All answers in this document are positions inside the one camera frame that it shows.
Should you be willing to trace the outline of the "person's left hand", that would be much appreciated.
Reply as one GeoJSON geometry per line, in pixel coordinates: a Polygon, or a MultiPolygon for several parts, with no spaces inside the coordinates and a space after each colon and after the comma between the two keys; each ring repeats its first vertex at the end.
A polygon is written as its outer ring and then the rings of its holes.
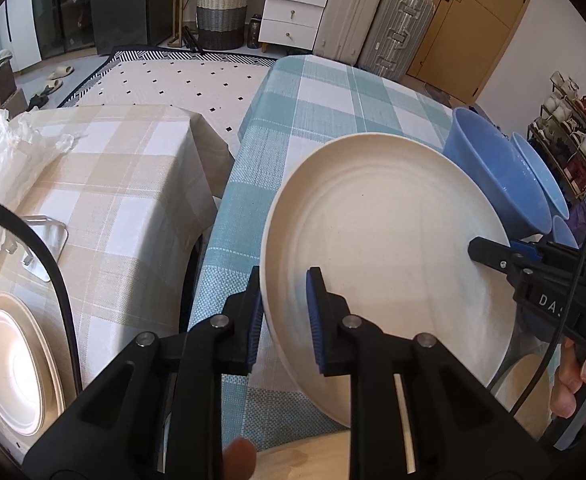
{"type": "Polygon", "coordinates": [[[237,437],[223,451],[223,479],[250,480],[257,461],[256,448],[250,440],[237,437]]]}

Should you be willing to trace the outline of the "person's right hand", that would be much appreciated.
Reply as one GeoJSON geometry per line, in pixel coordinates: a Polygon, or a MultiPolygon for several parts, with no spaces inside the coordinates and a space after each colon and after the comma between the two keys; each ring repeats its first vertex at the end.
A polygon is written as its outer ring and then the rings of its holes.
{"type": "Polygon", "coordinates": [[[550,409],[556,416],[549,437],[554,451],[586,440],[586,354],[569,337],[561,345],[550,409]]]}

